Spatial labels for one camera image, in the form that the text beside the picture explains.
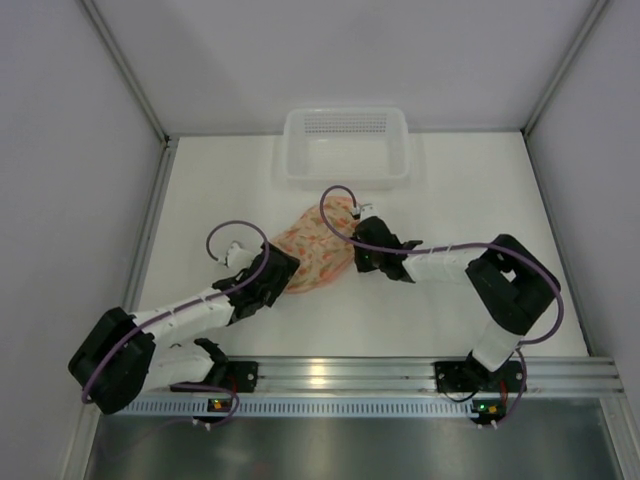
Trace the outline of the pink mesh bra laundry bag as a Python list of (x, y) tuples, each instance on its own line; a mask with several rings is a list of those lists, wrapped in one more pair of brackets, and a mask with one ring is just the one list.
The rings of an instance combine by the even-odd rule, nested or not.
[(271, 244), (300, 262), (285, 288), (287, 294), (324, 287), (354, 261), (354, 246), (327, 227), (318, 206), (307, 209), (291, 227), (272, 237)]

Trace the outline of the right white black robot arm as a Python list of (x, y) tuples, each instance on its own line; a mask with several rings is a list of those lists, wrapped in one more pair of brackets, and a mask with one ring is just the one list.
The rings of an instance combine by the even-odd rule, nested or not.
[(552, 302), (558, 305), (557, 320), (538, 341), (553, 336), (564, 319), (559, 281), (511, 235), (500, 234), (490, 243), (422, 249), (418, 240), (400, 242), (382, 219), (371, 216), (359, 222), (350, 241), (360, 273), (378, 270), (392, 281), (469, 285), (486, 308), (490, 321), (480, 340), (459, 372), (439, 386), (441, 392), (493, 388)]

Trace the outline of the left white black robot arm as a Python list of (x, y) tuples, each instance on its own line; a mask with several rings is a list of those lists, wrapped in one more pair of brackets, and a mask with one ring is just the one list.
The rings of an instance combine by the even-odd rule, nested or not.
[(234, 242), (224, 263), (235, 275), (181, 302), (105, 312), (74, 353), (68, 371), (83, 400), (114, 414), (140, 394), (180, 383), (216, 386), (226, 355), (209, 335), (270, 308), (300, 267), (271, 243), (253, 253)]

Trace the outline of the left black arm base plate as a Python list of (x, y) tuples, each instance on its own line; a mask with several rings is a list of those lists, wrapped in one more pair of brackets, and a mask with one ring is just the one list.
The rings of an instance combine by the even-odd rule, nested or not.
[(253, 393), (259, 373), (255, 361), (227, 360), (216, 363), (199, 382), (181, 382), (171, 385), (174, 392), (213, 392), (229, 390), (234, 393)]

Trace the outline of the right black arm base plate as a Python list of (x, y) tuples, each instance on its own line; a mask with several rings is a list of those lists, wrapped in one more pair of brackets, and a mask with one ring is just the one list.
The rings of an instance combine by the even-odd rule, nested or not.
[(522, 364), (516, 360), (490, 371), (471, 356), (438, 361), (434, 371), (436, 389), (442, 394), (518, 393), (525, 379)]

